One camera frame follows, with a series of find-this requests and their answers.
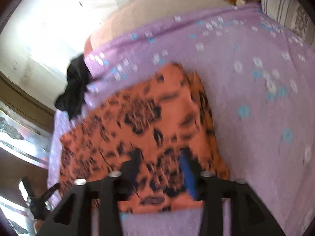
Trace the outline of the black crumpled garment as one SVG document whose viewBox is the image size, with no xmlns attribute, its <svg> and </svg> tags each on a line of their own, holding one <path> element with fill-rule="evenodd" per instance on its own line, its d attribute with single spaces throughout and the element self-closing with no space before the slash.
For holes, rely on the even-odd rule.
<svg viewBox="0 0 315 236">
<path fill-rule="evenodd" d="M 73 58 L 67 68 L 67 85 L 55 100 L 55 108 L 66 112 L 68 120 L 81 114 L 85 103 L 84 95 L 91 82 L 91 73 L 84 61 L 84 54 Z"/>
</svg>

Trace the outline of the orange black floral garment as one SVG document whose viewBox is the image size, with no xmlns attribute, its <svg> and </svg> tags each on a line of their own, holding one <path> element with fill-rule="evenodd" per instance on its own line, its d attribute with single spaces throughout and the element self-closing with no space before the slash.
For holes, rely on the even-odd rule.
<svg viewBox="0 0 315 236">
<path fill-rule="evenodd" d="M 181 155 L 229 179 L 201 79 L 178 64 L 168 64 L 151 79 L 108 97 L 60 143 L 60 195 L 78 178 L 100 180 L 139 156 L 131 194 L 119 203 L 124 213 L 201 206 L 184 183 Z"/>
</svg>

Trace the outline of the silver mirrored wardrobe door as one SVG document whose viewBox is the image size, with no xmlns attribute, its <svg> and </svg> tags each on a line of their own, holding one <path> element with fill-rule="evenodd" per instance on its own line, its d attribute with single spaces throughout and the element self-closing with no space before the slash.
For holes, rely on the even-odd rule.
<svg viewBox="0 0 315 236">
<path fill-rule="evenodd" d="M 36 197 L 47 190 L 50 146 L 50 133 L 1 103 L 1 211 L 18 235 L 35 235 L 19 182 L 27 176 Z"/>
</svg>

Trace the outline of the striped beige pillow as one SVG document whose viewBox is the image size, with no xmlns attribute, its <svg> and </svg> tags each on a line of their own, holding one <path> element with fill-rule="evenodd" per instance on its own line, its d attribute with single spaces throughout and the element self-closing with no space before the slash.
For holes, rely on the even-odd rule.
<svg viewBox="0 0 315 236">
<path fill-rule="evenodd" d="M 298 0 L 260 0 L 262 11 L 314 47 L 314 23 Z"/>
</svg>

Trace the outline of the salmon pink mattress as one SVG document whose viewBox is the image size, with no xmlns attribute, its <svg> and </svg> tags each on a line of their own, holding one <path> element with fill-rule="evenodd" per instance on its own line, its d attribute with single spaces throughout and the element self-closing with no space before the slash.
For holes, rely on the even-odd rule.
<svg viewBox="0 0 315 236">
<path fill-rule="evenodd" d="M 160 19 L 205 9 L 220 9 L 225 0 L 131 0 L 112 12 L 87 39 L 84 54 L 114 38 Z"/>
</svg>

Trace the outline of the brown wooden wardrobe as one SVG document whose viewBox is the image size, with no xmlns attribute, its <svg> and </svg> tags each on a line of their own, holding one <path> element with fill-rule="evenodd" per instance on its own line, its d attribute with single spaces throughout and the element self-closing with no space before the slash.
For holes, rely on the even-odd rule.
<svg viewBox="0 0 315 236">
<path fill-rule="evenodd" d="M 20 179 L 46 189 L 54 112 L 1 74 L 1 195 L 20 205 Z"/>
</svg>

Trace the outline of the purple floral bedsheet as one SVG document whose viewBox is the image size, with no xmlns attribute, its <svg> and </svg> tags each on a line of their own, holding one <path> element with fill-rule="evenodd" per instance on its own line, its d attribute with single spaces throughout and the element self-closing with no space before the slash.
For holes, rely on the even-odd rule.
<svg viewBox="0 0 315 236">
<path fill-rule="evenodd" d="M 168 62 L 205 86 L 221 156 L 257 192 L 286 235 L 314 219 L 314 51 L 260 5 L 173 13 L 93 46 L 82 116 Z"/>
</svg>

